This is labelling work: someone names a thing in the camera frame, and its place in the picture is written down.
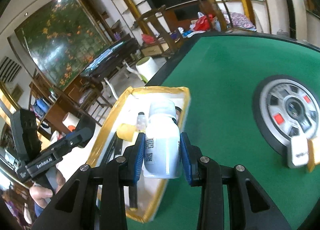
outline human hand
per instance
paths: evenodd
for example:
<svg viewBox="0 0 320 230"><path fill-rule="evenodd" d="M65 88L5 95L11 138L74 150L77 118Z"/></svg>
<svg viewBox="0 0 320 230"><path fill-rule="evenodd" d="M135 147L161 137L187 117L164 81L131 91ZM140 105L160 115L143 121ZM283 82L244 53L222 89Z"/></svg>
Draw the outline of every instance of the human hand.
<svg viewBox="0 0 320 230"><path fill-rule="evenodd" d="M57 169L56 179L57 179L58 187L55 193L57 193L66 182L66 179L58 169ZM36 184L33 184L29 192L30 192L30 196L41 208L45 208L47 206L47 202L45 201L45 199L52 197L52 190L38 186Z"/></svg>

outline chair back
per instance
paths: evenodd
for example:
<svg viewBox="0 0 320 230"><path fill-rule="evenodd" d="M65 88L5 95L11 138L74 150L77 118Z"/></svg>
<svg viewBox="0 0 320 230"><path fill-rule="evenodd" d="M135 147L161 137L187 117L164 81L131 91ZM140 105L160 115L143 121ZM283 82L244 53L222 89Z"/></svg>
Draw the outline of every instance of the chair back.
<svg viewBox="0 0 320 230"><path fill-rule="evenodd" d="M210 6L212 8L211 10L215 13L215 15L220 23L221 31L222 32L227 31L227 23L226 23L226 20L223 16L223 13L221 12L221 9L219 8L219 6L217 4L217 1L216 0L207 0L207 1L210 3ZM226 12L227 12L229 19L230 19L230 25L231 25L231 27L233 27L230 12L229 12L229 9L226 5L226 2L224 0L221 0L221 1L223 3L224 7L226 8ZM204 14L207 16L207 19L209 20L209 16L208 16L209 13L206 11L203 0L199 0L199 4L200 4L200 10L202 12L204 12ZM209 22L209 25L210 25L210 28L213 30L213 26L212 26L211 22Z"/></svg>
<svg viewBox="0 0 320 230"><path fill-rule="evenodd" d="M175 40L171 38L171 36L168 34L168 32L164 29L164 27L161 25L161 23L158 20L158 17L156 16L157 13L161 13L163 15L163 12L165 11L166 6L163 5L160 8L157 9L151 9L148 12L145 12L144 14L142 14L138 19L137 22L143 22L146 25L148 25L148 23L151 23L152 26L157 30L157 32L160 34L160 36L165 40L165 42L168 44L168 47L170 49L170 51L172 53L176 52L179 48L177 46L177 44L175 43ZM183 37L181 35L181 33L178 31L178 29L176 29L176 32L179 36L179 39L182 41ZM156 36L152 33L152 37L154 38L154 40L156 41L157 44L159 44L160 49L162 51L162 53L164 53L164 50L161 46L161 44L159 43L158 39L156 38Z"/></svg>

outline qr code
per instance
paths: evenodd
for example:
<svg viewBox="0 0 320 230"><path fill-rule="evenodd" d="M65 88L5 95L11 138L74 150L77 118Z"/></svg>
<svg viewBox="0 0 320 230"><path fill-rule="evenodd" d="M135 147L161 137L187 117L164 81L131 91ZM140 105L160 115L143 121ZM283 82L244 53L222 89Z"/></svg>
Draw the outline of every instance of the qr code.
<svg viewBox="0 0 320 230"><path fill-rule="evenodd" d="M152 154L153 153L147 153L147 161L152 161Z"/></svg>

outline red button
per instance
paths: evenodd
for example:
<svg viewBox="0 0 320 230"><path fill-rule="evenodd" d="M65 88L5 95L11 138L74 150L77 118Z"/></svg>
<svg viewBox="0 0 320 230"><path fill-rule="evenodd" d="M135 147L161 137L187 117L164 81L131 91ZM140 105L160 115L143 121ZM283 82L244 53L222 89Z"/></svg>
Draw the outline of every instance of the red button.
<svg viewBox="0 0 320 230"><path fill-rule="evenodd" d="M310 98L307 95L303 96L303 98L307 103L311 102Z"/></svg>
<svg viewBox="0 0 320 230"><path fill-rule="evenodd" d="M275 121L277 122L277 124L282 124L284 122L284 119L282 117L281 114L276 114L275 116L273 116L273 118L275 119Z"/></svg>

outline bottle cap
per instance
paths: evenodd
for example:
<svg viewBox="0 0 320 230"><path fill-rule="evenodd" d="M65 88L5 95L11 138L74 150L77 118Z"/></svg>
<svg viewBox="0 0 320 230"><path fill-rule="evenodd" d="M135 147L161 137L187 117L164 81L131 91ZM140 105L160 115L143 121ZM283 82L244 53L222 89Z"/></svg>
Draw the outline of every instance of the bottle cap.
<svg viewBox="0 0 320 230"><path fill-rule="evenodd" d="M166 98L151 102L149 118L157 114L177 119L175 104L171 100Z"/></svg>

